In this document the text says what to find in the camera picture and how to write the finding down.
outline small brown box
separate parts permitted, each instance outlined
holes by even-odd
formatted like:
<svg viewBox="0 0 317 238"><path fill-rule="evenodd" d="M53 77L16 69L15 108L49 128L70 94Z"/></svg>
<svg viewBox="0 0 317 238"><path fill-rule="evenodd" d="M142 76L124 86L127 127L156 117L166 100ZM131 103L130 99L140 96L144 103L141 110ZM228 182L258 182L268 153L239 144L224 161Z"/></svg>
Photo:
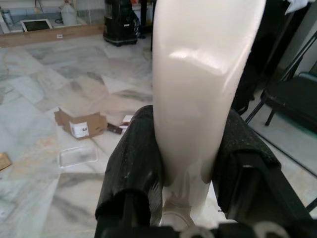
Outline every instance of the small brown box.
<svg viewBox="0 0 317 238"><path fill-rule="evenodd" d="M54 114L57 125L63 126L65 131L78 140L100 135L108 127L106 117L101 116L100 113L73 118L62 109L59 109Z"/></svg>
<svg viewBox="0 0 317 238"><path fill-rule="evenodd" d="M12 165L6 153L0 153L0 171Z"/></svg>

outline white label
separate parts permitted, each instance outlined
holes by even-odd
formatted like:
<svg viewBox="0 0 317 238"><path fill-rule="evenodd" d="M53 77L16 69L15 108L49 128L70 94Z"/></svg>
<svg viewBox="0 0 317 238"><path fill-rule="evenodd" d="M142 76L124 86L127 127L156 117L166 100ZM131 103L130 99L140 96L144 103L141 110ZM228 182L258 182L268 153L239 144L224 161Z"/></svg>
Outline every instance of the white label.
<svg viewBox="0 0 317 238"><path fill-rule="evenodd" d="M71 128L71 133L76 138L81 138L81 137L89 135L87 122L83 122L83 123L79 123L79 124L73 124L73 123L69 122L69 124L70 124L70 128Z"/></svg>

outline white cloth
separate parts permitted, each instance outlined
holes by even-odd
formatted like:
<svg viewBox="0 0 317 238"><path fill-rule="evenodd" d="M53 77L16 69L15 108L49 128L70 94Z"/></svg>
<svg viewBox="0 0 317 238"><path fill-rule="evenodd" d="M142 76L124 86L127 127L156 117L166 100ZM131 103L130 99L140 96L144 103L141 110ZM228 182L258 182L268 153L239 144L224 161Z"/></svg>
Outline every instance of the white cloth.
<svg viewBox="0 0 317 238"><path fill-rule="evenodd" d="M297 11L307 6L308 2L315 2L315 0L288 0L290 2L289 7L285 14Z"/></svg>

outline clear plastic container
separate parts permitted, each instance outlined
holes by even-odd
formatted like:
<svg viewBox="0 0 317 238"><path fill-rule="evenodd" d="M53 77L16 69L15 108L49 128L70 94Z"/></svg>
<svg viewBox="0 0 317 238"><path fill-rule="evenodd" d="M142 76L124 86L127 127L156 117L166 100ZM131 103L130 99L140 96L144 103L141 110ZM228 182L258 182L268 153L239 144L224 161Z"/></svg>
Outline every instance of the clear plastic container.
<svg viewBox="0 0 317 238"><path fill-rule="evenodd" d="M58 154L58 164L62 169L97 160L98 153L95 146L81 146L65 149Z"/></svg>

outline chair leg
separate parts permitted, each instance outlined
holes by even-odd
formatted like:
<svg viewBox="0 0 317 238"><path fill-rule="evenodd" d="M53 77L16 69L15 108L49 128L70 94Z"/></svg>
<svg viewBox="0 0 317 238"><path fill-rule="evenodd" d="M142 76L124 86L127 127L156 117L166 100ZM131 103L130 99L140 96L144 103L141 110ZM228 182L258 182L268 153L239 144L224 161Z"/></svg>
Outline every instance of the chair leg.
<svg viewBox="0 0 317 238"><path fill-rule="evenodd" d="M250 113L250 115L248 116L248 118L245 120L246 124L248 124L253 118L254 116L258 113L258 111L263 107L264 102L260 101L259 104L256 106L256 108L254 108L254 110Z"/></svg>
<svg viewBox="0 0 317 238"><path fill-rule="evenodd" d="M275 111L272 110L271 113L270 113L269 116L268 116L268 119L267 119L266 123L265 123L266 126L269 126L269 124L271 123L271 120L272 120L274 114L275 114Z"/></svg>

